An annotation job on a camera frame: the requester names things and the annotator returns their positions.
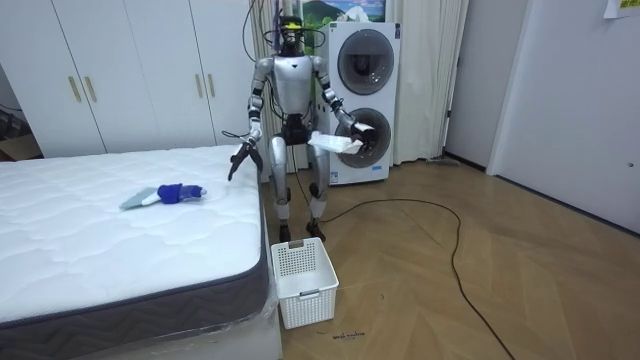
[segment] cabinet door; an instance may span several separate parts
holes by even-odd
[[[166,149],[122,1],[54,0],[110,153]]]
[[[0,14],[0,62],[44,156],[103,154],[51,2],[0,1]]]
[[[249,0],[191,0],[218,145],[238,143],[237,139],[223,136],[223,130],[238,135],[249,131],[247,99],[251,95],[254,64],[242,46],[242,25],[247,11]],[[251,21],[244,39],[249,54],[255,57]]]
[[[125,0],[125,5],[168,145],[215,145],[189,0]]]

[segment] wire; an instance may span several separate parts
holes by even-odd
[[[302,197],[304,197],[304,201],[309,206],[309,199],[307,199],[307,194],[304,192],[304,188],[302,187],[302,182],[300,182],[300,176],[298,175],[298,164],[296,164],[296,153],[293,153],[293,168],[295,170],[296,179],[298,180],[298,186],[300,186],[300,191],[302,192]]]
[[[22,109],[14,109],[14,108],[10,108],[10,107],[8,107],[8,106],[6,106],[6,105],[2,105],[2,104],[0,104],[0,107],[3,107],[3,108],[5,108],[5,109],[7,109],[7,110],[11,110],[11,111],[22,111]]]
[[[364,206],[364,205],[368,205],[368,204],[375,204],[375,203],[382,203],[382,202],[415,202],[415,203],[422,203],[422,204],[428,204],[428,205],[433,205],[433,206],[437,206],[441,209],[445,209],[448,212],[450,212],[451,214],[453,214],[453,216],[456,217],[456,219],[458,220],[458,227],[456,229],[456,246],[453,249],[453,252],[451,253],[451,269],[453,269],[453,274],[456,277],[456,282],[458,283],[458,289],[460,290],[460,294],[462,294],[462,297],[464,298],[464,300],[467,302],[467,304],[469,304],[469,307],[471,307],[471,309],[473,309],[473,311],[478,315],[478,317],[482,320],[482,322],[484,322],[484,324],[487,326],[487,328],[489,329],[489,331],[491,331],[491,334],[493,334],[493,336],[495,337],[495,339],[498,341],[498,343],[500,343],[500,346],[502,346],[502,349],[504,349],[505,353],[507,353],[507,355],[509,356],[509,358],[511,360],[515,360],[515,357],[513,356],[513,354],[511,353],[511,351],[509,351],[509,348],[507,348],[507,346],[504,344],[504,342],[502,341],[502,339],[500,338],[500,336],[498,336],[498,334],[495,332],[495,330],[493,329],[493,327],[489,324],[489,321],[487,321],[487,319],[485,319],[485,317],[482,315],[482,313],[480,313],[480,311],[478,311],[478,309],[473,305],[473,303],[471,302],[471,300],[469,300],[469,298],[467,297],[467,294],[464,292],[464,288],[462,287],[462,281],[460,280],[460,275],[458,274],[458,270],[456,269],[456,264],[455,264],[455,258],[456,258],[456,254],[458,253],[458,247],[460,246],[460,228],[462,227],[462,220],[460,219],[460,216],[453,210],[451,210],[450,208],[444,206],[444,205],[440,205],[431,201],[425,201],[425,200],[418,200],[418,199],[381,199],[381,200],[370,200],[370,201],[365,201],[363,203],[360,203],[358,205],[355,205],[353,207],[351,207],[350,209],[340,213],[337,216],[334,216],[328,220],[320,220],[321,223],[329,223],[332,222],[334,220],[337,220],[339,218],[341,218],[342,216],[350,213],[351,211]]]
[[[247,54],[249,59],[251,59],[251,61],[253,62],[256,62],[256,59],[251,57],[251,54],[249,54],[249,50],[247,50],[247,42],[244,40],[244,36],[245,36],[245,33],[247,32],[247,22],[249,22],[249,16],[251,16],[251,10],[253,10],[253,7],[255,6],[256,1],[257,0],[251,1],[251,6],[249,7],[249,10],[247,10],[247,16],[245,16],[244,18],[244,25],[242,25],[242,46],[244,47],[244,53]]]
[[[249,136],[250,133],[246,133],[244,135],[236,135],[232,132],[226,131],[226,130],[222,130],[222,135],[232,138],[232,139],[242,139],[243,137],[247,137]]]
[[[324,45],[325,42],[327,42],[327,35],[325,35],[325,33],[323,33],[320,30],[316,30],[316,29],[309,29],[309,28],[303,28],[302,31],[311,31],[311,32],[316,32],[318,34],[322,34],[322,43],[320,43],[320,45],[314,45],[313,48],[317,49],[319,47],[322,47],[322,45]]]

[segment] plastic basket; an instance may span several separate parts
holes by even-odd
[[[271,246],[285,329],[333,319],[338,277],[318,238]]]

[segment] herringbone floor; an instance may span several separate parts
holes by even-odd
[[[306,188],[310,173],[300,177]],[[299,239],[308,215],[289,181]],[[471,168],[420,162],[383,183],[332,188],[325,217],[397,197],[461,216],[463,286],[516,359],[640,359],[640,239]],[[273,211],[268,219],[274,241]],[[324,224],[340,279],[336,316],[283,329],[285,360],[507,359],[458,291],[456,224],[414,203],[367,205]]]

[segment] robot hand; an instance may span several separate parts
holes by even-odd
[[[258,153],[256,149],[256,141],[253,138],[249,138],[245,140],[244,143],[238,149],[235,155],[231,156],[231,170],[229,171],[229,181],[233,178],[233,174],[238,170],[240,164],[247,158],[247,156],[251,157],[251,160],[258,167],[258,173],[262,172],[262,157]]]
[[[376,133],[376,129],[364,123],[354,122],[353,125],[351,125],[351,140],[362,141],[363,150],[371,148],[372,142],[376,138]]]

